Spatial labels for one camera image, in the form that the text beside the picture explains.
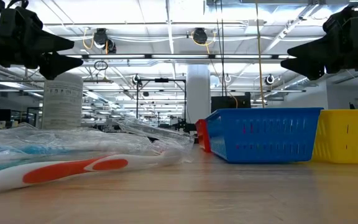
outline blue plastic basket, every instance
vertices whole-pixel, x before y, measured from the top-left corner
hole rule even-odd
[[[217,110],[206,118],[211,150],[230,163],[308,161],[322,109]]]

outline yellow plastic basket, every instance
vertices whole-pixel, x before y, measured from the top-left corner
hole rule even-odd
[[[321,111],[313,160],[358,164],[358,110]]]

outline table surface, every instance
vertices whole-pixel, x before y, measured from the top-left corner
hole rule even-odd
[[[358,223],[358,165],[195,161],[0,193],[0,223]]]

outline plastic basket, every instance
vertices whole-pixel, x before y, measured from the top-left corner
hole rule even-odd
[[[321,112],[313,160],[358,164],[358,110]]]
[[[196,128],[198,144],[202,149],[204,149],[204,152],[211,152],[211,146],[209,146],[208,130],[206,128],[206,121],[203,119],[199,119],[196,122]]]
[[[230,163],[308,161],[321,110],[217,110],[206,118],[211,151]]]

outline white cylindrical container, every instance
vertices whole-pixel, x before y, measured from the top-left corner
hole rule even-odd
[[[42,129],[71,129],[81,126],[83,80],[61,74],[45,82]]]

